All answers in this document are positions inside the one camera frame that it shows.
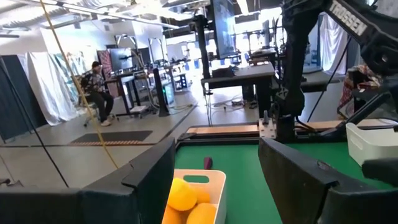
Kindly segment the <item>dark blue partition panel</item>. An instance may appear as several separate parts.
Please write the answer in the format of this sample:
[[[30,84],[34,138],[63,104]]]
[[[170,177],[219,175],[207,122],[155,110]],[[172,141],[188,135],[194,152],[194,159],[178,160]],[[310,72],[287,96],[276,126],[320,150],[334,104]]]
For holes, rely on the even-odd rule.
[[[0,60],[0,137],[10,140],[47,124],[18,55]]]

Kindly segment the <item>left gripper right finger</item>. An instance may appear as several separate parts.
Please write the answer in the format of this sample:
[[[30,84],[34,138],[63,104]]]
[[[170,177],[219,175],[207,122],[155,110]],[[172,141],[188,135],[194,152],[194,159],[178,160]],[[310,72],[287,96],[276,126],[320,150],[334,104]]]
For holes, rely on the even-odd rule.
[[[398,189],[378,189],[269,138],[260,138],[258,157],[284,224],[398,224]]]

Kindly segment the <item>wooden table side plank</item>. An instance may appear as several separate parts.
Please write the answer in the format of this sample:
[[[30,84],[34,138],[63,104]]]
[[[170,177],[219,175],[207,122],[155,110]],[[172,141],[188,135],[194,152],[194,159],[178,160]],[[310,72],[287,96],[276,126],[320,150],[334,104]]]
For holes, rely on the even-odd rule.
[[[318,121],[309,122],[307,125],[314,129],[328,129],[333,128],[341,123],[341,121]],[[358,126],[360,127],[374,127],[374,126],[390,126],[397,124],[395,121],[388,119],[365,119],[361,121]],[[255,124],[236,124],[232,126],[204,126],[188,128],[187,133],[196,134],[224,134],[224,133],[258,133],[260,130],[259,125]]]

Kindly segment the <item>black desk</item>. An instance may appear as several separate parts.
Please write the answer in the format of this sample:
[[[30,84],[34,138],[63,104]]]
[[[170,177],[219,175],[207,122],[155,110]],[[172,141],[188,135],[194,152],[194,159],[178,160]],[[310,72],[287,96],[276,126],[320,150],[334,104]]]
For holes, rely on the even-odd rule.
[[[226,88],[232,86],[255,85],[259,117],[271,107],[272,78],[275,75],[274,67],[265,65],[239,68],[233,77],[203,78],[201,83],[208,84],[209,89]]]
[[[147,108],[147,106],[141,105],[141,100],[136,86],[136,74],[137,72],[116,75],[116,80],[119,85],[125,109],[125,113],[116,114],[117,119],[122,116],[142,119],[143,113]]]

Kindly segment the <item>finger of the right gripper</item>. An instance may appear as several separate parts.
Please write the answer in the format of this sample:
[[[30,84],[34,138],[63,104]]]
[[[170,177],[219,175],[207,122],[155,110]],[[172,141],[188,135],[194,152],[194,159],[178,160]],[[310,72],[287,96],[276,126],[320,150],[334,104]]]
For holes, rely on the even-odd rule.
[[[398,187],[398,158],[366,160],[362,164],[362,173],[366,178]]]

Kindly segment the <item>black aluminium table frame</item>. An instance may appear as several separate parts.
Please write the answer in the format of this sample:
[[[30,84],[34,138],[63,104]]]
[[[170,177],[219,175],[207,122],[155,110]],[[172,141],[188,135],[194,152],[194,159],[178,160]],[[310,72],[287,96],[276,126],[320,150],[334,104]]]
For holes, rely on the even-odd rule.
[[[238,123],[238,124],[258,124],[258,121],[251,123]],[[386,129],[393,128],[394,126],[398,126],[397,124],[390,126],[374,126],[374,127],[360,127],[360,129],[369,130],[369,129]],[[232,126],[236,124],[217,124],[214,126]],[[315,129],[318,133],[326,131],[327,129]],[[338,137],[317,137],[315,134],[310,134],[305,130],[305,126],[301,124],[295,125],[295,133],[296,137],[294,140],[280,140],[275,139],[276,141],[282,143],[293,143],[293,144],[301,144],[301,143],[329,143],[329,142],[345,142],[346,136],[343,133]],[[183,133],[177,139],[177,145],[179,146],[204,146],[204,145],[242,145],[242,144],[257,144],[259,142],[260,136],[259,133],[224,133],[224,134],[196,134],[196,133]]]

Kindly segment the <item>blue patterned cloth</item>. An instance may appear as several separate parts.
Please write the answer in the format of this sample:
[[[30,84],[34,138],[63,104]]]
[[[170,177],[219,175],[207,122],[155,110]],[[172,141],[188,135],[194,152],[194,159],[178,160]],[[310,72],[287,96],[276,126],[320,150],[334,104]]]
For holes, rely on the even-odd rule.
[[[68,90],[68,94],[70,95],[70,99],[74,105],[78,103],[79,93],[75,86],[75,83],[72,79],[71,72],[67,67],[67,63],[72,69],[73,74],[77,77],[90,69],[90,66],[86,63],[84,54],[82,51],[71,53],[67,52],[66,57],[67,60],[64,59],[61,53],[53,54],[55,59],[55,63],[57,67],[61,70],[61,75],[63,77],[63,81],[65,82]]]

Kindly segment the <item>person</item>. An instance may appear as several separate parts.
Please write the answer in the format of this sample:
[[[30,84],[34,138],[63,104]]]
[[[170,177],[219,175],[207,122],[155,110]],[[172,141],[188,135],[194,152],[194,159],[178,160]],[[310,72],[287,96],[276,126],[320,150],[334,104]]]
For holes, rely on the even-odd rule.
[[[81,87],[88,98],[99,111],[99,120],[102,126],[110,126],[113,120],[111,114],[114,106],[114,98],[105,89],[105,81],[101,74],[102,65],[98,61],[91,64],[91,70],[83,75]]]

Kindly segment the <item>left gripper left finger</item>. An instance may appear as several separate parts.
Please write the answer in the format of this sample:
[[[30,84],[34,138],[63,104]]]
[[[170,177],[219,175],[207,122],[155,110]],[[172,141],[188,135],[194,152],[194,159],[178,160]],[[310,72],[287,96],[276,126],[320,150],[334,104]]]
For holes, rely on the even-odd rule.
[[[0,189],[0,224],[161,224],[174,164],[165,138],[81,189]]]

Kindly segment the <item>red patterned cloth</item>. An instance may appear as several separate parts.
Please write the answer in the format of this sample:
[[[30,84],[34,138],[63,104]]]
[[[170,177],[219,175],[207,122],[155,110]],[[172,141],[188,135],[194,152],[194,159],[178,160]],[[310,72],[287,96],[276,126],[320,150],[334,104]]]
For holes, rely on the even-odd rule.
[[[353,101],[354,89],[377,88],[381,85],[382,78],[373,72],[366,64],[349,68],[343,80],[343,90],[337,107],[337,112],[347,107]]]

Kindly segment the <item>black monitor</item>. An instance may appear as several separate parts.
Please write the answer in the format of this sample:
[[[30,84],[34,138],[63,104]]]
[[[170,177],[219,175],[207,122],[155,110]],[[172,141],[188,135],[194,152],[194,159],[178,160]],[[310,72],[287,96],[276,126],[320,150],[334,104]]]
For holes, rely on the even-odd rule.
[[[132,67],[130,48],[116,48],[109,50],[113,71],[124,70]]]

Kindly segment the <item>black floor stand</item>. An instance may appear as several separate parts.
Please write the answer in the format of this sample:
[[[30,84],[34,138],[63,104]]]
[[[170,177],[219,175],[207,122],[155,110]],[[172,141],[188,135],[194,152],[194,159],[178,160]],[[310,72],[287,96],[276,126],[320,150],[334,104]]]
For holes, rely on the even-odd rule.
[[[165,104],[165,99],[164,99],[164,94],[163,94],[163,89],[162,89],[162,82],[160,80],[159,69],[158,68],[154,68],[153,69],[153,74],[154,74],[157,98],[158,98],[158,101],[159,101],[159,117],[169,116],[170,114],[169,114],[168,108],[167,108],[167,106]]]

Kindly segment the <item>large black display screen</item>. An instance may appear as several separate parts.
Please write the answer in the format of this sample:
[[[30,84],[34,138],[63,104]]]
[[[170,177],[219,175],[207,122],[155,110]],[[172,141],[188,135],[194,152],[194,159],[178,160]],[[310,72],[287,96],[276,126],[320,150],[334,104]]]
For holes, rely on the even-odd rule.
[[[236,53],[234,6],[231,0],[211,0],[216,53],[225,59]]]

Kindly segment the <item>black vertical pole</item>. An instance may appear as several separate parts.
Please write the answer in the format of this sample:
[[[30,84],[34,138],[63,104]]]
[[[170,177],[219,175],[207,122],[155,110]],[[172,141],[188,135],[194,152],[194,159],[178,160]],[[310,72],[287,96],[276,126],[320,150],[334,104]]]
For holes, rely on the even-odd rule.
[[[207,18],[204,15],[194,16],[195,32],[198,37],[199,49],[201,52],[201,62],[203,65],[203,78],[210,78],[208,52],[206,50],[205,28],[208,26]]]

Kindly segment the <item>white drape cloth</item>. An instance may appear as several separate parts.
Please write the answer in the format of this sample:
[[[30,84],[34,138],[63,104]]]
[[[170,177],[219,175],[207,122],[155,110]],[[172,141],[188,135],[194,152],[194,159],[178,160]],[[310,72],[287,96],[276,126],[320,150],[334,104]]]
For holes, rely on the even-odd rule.
[[[79,116],[76,109],[77,92],[74,84],[48,52],[27,52],[18,59],[47,123],[56,126]]]

